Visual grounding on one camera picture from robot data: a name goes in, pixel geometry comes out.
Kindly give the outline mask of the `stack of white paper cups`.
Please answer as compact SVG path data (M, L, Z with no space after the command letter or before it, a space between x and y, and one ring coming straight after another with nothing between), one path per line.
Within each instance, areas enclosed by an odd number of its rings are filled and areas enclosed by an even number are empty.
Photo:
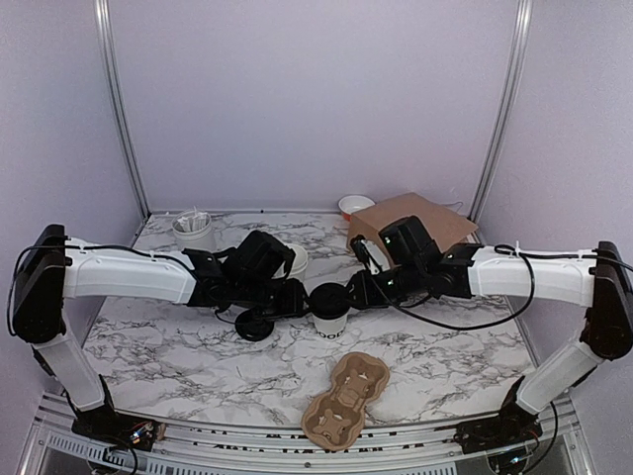
M309 263L308 252L301 245L295 243L288 243L287 247L295 253L289 277L303 281Z

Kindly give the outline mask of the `brown paper bag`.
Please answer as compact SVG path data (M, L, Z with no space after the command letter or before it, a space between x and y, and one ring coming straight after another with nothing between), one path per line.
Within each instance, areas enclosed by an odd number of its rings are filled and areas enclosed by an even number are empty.
M415 193L405 193L382 201L372 207L353 213L347 233L347 247L357 236L373 242L383 252L386 246L380 241L379 231L387 225L410 216L418 217L429 235L442 251L451 245L465 242L478 226L442 205L433 203Z

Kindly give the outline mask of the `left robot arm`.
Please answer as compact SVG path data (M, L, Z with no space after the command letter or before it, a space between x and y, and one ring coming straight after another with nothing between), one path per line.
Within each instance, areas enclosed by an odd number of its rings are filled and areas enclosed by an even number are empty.
M235 330L267 337L275 321L308 310L304 284L291 277L295 253L268 233L254 231L237 247L210 252L136 250L69 237L49 225L17 257L7 299L10 335L65 391L73 432L119 447L149 451L164 425L119 412L105 378L88 361L64 313L70 299L128 298L168 302L220 314L240 307Z

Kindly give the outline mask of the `black plastic cup lid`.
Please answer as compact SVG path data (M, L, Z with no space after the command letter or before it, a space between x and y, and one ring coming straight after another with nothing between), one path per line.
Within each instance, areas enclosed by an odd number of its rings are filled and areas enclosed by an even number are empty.
M274 330L274 324L272 322L260 318L253 318L249 315L240 315L235 320L234 326L237 334L241 338L251 342L257 342L267 338Z

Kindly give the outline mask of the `single white paper cup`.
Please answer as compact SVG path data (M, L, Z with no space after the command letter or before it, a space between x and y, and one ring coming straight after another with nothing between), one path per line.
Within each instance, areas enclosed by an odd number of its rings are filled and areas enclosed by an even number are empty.
M347 324L347 314L332 319L321 318L313 314L313 323L318 336L327 340L335 340L344 333Z

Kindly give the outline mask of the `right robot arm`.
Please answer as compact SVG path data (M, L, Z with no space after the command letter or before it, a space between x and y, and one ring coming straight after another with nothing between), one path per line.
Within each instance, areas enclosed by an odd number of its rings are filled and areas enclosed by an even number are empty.
M387 307L418 319L404 307L413 293L432 298L472 299L502 296L522 304L512 319L546 307L577 308L584 319L579 330L562 341L536 368L513 383L491 417L456 426L454 439L463 452L514 445L541 435L538 418L562 394L586 380L606 361L632 349L632 284L630 266L608 241L578 251L525 251L508 244L457 243L440 251L430 241L386 240L393 264L384 267L363 237L350 246L364 268L352 279L355 307Z

